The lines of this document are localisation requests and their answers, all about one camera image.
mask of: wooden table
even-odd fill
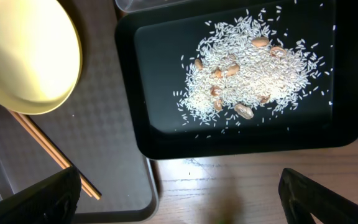
[[[358,140],[346,147],[155,163],[160,208],[146,223],[287,223],[279,174],[290,167],[358,204]]]

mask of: nut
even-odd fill
[[[252,119],[254,117],[254,112],[252,112],[251,108],[242,104],[235,105],[234,110],[245,119]]]
[[[266,47],[269,44],[269,38],[257,37],[251,41],[255,47]]]
[[[226,76],[230,77],[232,75],[235,75],[239,70],[240,66],[238,64],[234,64],[227,69]]]
[[[287,54],[287,51],[285,51],[282,47],[272,47],[270,49],[270,55],[273,57],[284,57]]]
[[[260,98],[261,98],[260,103],[266,103],[270,99],[270,95],[269,96],[261,96]]]
[[[222,70],[220,70],[220,69],[216,69],[215,70],[215,78],[222,78],[223,76],[222,76]]]
[[[211,94],[213,96],[219,96],[222,93],[222,89],[220,89],[220,87],[218,86],[212,86],[211,88]]]
[[[196,67],[198,68],[198,70],[202,70],[203,69],[203,63],[201,62],[200,59],[196,59],[194,61],[194,64],[196,65]]]
[[[222,100],[215,100],[214,101],[214,108],[217,110],[217,111],[221,111],[222,110],[222,103],[223,101]]]

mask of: wooden chopstick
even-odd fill
[[[59,150],[40,132],[40,130],[33,124],[33,122],[23,114],[19,114],[8,110],[13,117],[23,126],[23,128],[46,150],[46,152],[54,159],[57,164],[62,168],[72,166],[68,159],[59,152]],[[100,199],[100,194],[96,191],[91,184],[80,174],[82,189],[90,197],[94,196],[97,200]]]

